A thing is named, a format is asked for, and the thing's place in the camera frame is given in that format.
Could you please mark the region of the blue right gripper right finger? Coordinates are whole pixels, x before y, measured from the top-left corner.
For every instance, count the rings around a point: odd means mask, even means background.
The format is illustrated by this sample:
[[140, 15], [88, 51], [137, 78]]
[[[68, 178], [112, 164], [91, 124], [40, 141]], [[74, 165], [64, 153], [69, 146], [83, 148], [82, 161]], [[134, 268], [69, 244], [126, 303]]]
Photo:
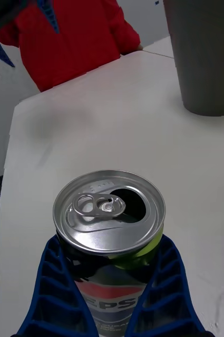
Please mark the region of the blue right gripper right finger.
[[204, 331], [192, 305], [180, 253], [164, 235], [157, 267], [138, 300], [125, 336], [196, 336]]

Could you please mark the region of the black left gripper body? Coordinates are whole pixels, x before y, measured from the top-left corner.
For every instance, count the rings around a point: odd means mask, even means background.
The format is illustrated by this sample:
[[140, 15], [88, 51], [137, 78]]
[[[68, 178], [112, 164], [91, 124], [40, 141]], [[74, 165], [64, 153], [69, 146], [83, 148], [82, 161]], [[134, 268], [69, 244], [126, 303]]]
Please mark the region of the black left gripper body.
[[0, 28], [33, 3], [37, 1], [0, 1]]

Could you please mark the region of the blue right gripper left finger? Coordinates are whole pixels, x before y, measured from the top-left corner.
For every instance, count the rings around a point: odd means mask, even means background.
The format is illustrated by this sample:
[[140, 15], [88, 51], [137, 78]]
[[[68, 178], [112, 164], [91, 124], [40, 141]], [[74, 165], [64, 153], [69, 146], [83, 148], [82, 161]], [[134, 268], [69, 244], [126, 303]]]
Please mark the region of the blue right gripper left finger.
[[16, 335], [99, 335], [90, 310], [67, 271], [56, 236], [45, 246], [31, 305]]

